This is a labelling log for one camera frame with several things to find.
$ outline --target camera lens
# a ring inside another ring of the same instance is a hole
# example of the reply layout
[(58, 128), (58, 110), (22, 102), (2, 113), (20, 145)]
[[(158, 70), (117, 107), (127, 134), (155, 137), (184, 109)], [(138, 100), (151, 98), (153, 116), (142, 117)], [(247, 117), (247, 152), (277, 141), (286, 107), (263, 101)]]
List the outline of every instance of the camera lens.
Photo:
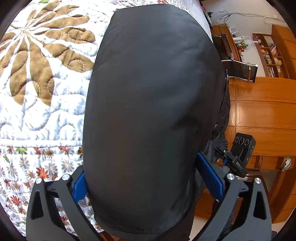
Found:
[(244, 138), (241, 137), (241, 138), (239, 139), (239, 144), (241, 145), (241, 144), (243, 144), (243, 143), (244, 143)]

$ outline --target blue gripper pad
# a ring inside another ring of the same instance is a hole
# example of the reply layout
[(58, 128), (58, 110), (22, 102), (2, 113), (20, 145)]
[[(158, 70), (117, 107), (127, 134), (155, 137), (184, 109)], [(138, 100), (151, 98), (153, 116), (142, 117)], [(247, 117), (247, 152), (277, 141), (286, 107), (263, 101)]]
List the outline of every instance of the blue gripper pad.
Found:
[(83, 172), (79, 176), (77, 181), (74, 183), (72, 197), (74, 201), (78, 203), (79, 200), (84, 199), (86, 194), (87, 194), (87, 189), (86, 189), (85, 176)]

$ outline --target green leaf print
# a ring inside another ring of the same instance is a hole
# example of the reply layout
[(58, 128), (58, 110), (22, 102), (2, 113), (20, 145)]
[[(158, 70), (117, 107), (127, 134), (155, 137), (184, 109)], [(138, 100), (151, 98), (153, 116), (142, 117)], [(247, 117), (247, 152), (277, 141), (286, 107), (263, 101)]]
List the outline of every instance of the green leaf print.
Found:
[(7, 157), (7, 155), (5, 154), (5, 155), (3, 155), (3, 158), (8, 162), (8, 163), (10, 163), (10, 161), (9, 161), (9, 159), (8, 159), (8, 157)]
[(24, 147), (24, 148), (22, 148), (22, 147), (17, 147), (17, 149), (15, 149), (15, 150), (16, 150), (16, 152), (18, 152), (19, 154), (27, 154), (27, 153), (26, 153), (26, 150), (27, 150), (26, 147)]

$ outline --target bed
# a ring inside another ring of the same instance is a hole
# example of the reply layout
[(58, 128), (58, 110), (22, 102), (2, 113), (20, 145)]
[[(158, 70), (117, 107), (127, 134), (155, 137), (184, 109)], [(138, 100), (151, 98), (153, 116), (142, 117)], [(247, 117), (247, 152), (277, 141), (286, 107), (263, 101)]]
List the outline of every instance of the bed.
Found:
[[(33, 0), (1, 40), (0, 203), (24, 236), (36, 178), (59, 179), (83, 164), (86, 95), (113, 13), (148, 4), (187, 11), (211, 39), (198, 0)], [(67, 231), (75, 234), (58, 199), (56, 204)], [(88, 197), (79, 205), (102, 231)]]

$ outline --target black camera device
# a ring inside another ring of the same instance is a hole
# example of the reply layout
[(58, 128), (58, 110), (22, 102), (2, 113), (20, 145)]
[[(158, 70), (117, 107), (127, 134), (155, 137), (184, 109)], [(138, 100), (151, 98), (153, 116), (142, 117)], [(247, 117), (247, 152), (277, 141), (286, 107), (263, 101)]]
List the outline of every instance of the black camera device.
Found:
[(239, 177), (247, 175), (246, 166), (255, 148), (256, 141), (253, 136), (236, 133), (231, 150), (227, 150), (218, 140), (213, 141), (214, 149), (221, 154), (223, 163), (229, 167), (230, 172)]

